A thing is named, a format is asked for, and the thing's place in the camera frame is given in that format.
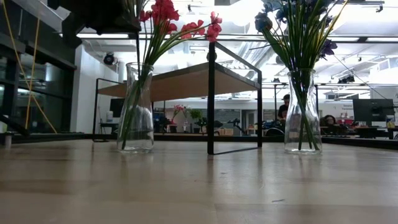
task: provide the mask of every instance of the wooden shelf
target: wooden shelf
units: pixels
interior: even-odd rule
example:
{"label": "wooden shelf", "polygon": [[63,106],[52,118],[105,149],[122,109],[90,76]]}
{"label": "wooden shelf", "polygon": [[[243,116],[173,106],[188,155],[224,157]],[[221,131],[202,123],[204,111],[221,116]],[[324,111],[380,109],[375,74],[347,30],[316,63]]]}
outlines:
{"label": "wooden shelf", "polygon": [[[155,75],[152,78],[150,97],[152,102],[204,97],[208,94],[209,63]],[[222,65],[215,64],[215,93],[239,93],[257,91],[260,84],[244,78]],[[124,98],[126,84],[109,86],[98,90],[99,94]]]}

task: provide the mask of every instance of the yellow cable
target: yellow cable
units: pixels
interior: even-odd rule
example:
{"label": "yellow cable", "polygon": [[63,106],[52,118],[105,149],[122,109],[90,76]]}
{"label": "yellow cable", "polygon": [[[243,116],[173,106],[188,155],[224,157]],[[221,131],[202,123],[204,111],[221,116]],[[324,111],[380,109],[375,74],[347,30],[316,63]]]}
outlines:
{"label": "yellow cable", "polygon": [[40,16],[37,16],[37,25],[36,25],[36,37],[35,37],[35,49],[33,52],[33,64],[32,64],[32,74],[30,75],[30,85],[29,85],[29,100],[27,102],[27,111],[26,111],[26,121],[25,121],[25,129],[27,129],[27,125],[29,123],[29,109],[30,109],[30,101],[32,100],[32,81],[35,71],[36,65],[36,52],[37,52],[37,39],[39,38],[39,27],[40,27]]}
{"label": "yellow cable", "polygon": [[[21,68],[21,72],[22,72],[22,75],[24,76],[26,85],[29,86],[29,83],[28,83],[27,80],[26,80],[26,74],[25,74],[25,71],[24,71],[24,67],[23,67],[22,64],[21,64],[21,60],[19,59],[19,55],[18,55],[17,48],[16,48],[15,41],[14,41],[14,37],[13,37],[13,35],[12,35],[12,30],[11,30],[11,26],[10,26],[10,20],[9,20],[9,18],[8,18],[8,13],[7,13],[7,8],[6,8],[6,2],[5,2],[5,1],[2,2],[2,6],[3,6],[3,9],[4,9],[4,15],[5,15],[5,17],[6,17],[7,26],[8,26],[8,31],[10,32],[10,38],[11,38],[12,46],[14,47],[14,51],[15,51],[15,55],[16,55],[16,57],[17,57],[17,61],[18,61],[19,67]],[[33,97],[33,100],[36,102],[36,105],[37,105],[37,107],[39,108],[40,112],[43,114],[45,120],[46,120],[46,121],[48,122],[48,124],[51,126],[51,128],[52,128],[53,131],[54,131],[54,133],[57,134],[57,130],[55,130],[55,128],[52,126],[51,122],[49,121],[49,119],[48,119],[47,116],[45,115],[44,111],[43,111],[42,108],[40,107],[39,102],[36,100],[36,97],[35,97],[34,95],[32,95],[32,97]]]}

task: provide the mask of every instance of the light wood surface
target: light wood surface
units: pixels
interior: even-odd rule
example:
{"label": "light wood surface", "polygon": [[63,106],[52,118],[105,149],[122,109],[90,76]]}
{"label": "light wood surface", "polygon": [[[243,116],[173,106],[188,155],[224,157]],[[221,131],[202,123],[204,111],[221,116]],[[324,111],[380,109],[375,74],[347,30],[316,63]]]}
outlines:
{"label": "light wood surface", "polygon": [[[202,97],[208,95],[209,64],[202,63],[188,68],[155,75],[150,87],[152,102]],[[215,94],[254,91],[259,84],[215,64]],[[126,84],[114,85],[98,90],[99,94],[126,96]]]}
{"label": "light wood surface", "polygon": [[[217,151],[253,147],[219,143]],[[0,149],[1,223],[396,224],[398,154],[283,144],[207,156],[205,142],[156,142],[125,155],[115,143],[48,142]]]}

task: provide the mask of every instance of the computer monitor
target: computer monitor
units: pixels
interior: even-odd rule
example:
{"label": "computer monitor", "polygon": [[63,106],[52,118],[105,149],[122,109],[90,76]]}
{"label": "computer monitor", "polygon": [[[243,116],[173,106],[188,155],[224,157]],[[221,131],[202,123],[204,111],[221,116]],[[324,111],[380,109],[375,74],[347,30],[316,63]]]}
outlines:
{"label": "computer monitor", "polygon": [[386,121],[387,115],[395,115],[391,99],[354,99],[353,108],[355,121],[365,121],[368,126],[372,121]]}
{"label": "computer monitor", "polygon": [[111,107],[109,110],[113,111],[114,118],[120,118],[120,115],[122,113],[123,103],[124,103],[124,98],[111,99]]}

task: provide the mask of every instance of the glass vase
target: glass vase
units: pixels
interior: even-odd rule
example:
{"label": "glass vase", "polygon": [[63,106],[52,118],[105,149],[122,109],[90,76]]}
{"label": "glass vase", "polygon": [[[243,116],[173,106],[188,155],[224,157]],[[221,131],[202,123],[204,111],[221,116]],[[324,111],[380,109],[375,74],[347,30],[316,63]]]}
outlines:
{"label": "glass vase", "polygon": [[154,123],[150,102],[153,66],[128,63],[127,91],[121,112],[118,149],[122,152],[148,153],[154,146]]}
{"label": "glass vase", "polygon": [[322,152],[320,120],[315,102],[312,69],[290,71],[290,104],[285,121],[285,151],[297,154]]}

